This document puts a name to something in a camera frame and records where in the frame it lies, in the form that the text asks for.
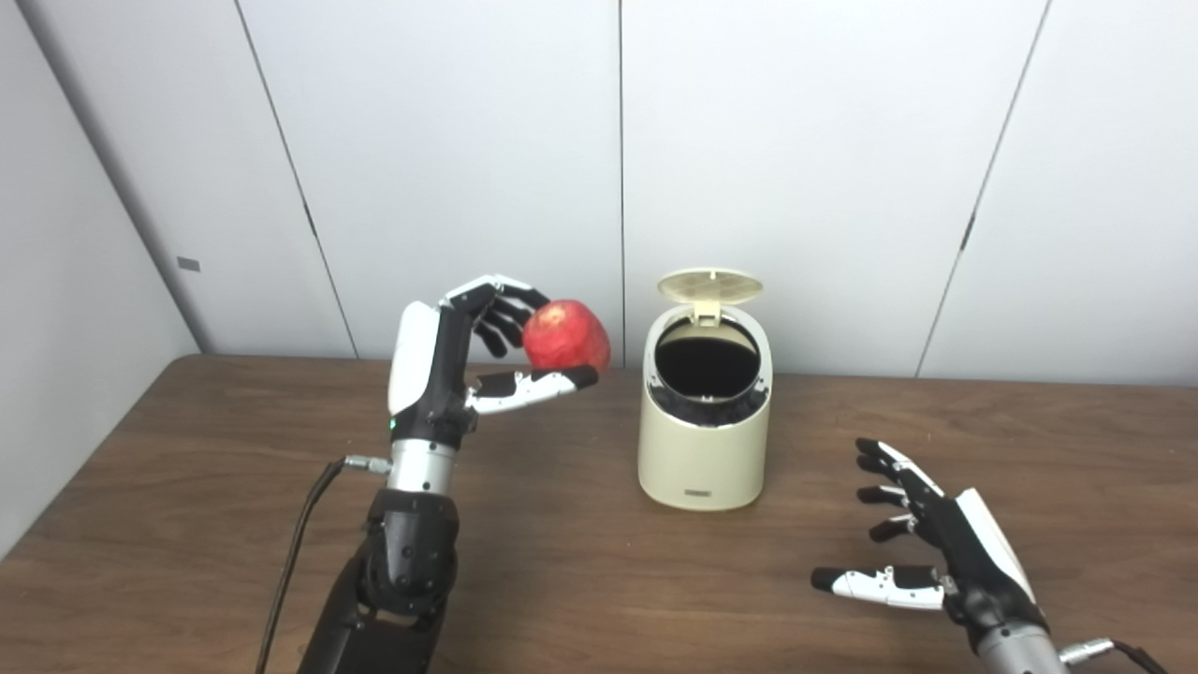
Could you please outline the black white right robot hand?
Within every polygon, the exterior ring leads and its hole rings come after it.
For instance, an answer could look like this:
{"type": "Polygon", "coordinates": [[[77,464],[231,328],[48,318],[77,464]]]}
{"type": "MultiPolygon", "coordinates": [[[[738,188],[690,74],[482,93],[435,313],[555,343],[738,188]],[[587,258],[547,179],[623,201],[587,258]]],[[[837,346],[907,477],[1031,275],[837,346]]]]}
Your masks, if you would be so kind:
{"type": "Polygon", "coordinates": [[[857,466],[887,478],[887,485],[857,491],[857,499],[903,509],[872,526],[869,538],[883,544],[914,535],[940,552],[944,567],[813,567],[813,589],[895,608],[944,611],[950,623],[964,629],[973,650],[992,632],[1049,630],[1022,563],[976,488],[946,494],[915,461],[884,441],[859,438],[855,447],[857,466]]]}

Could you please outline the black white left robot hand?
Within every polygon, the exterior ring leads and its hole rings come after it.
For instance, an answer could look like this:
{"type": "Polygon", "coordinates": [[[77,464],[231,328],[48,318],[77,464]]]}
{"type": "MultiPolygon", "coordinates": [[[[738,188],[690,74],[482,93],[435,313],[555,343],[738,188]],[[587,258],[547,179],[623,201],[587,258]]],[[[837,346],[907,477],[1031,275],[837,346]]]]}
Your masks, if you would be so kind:
{"type": "Polygon", "coordinates": [[[593,387],[610,362],[610,338],[586,304],[484,274],[435,306],[415,300],[403,308],[387,394],[392,441],[460,447],[480,417],[593,387]],[[472,338],[495,358],[525,350],[531,370],[485,374],[467,384],[472,338]]]}

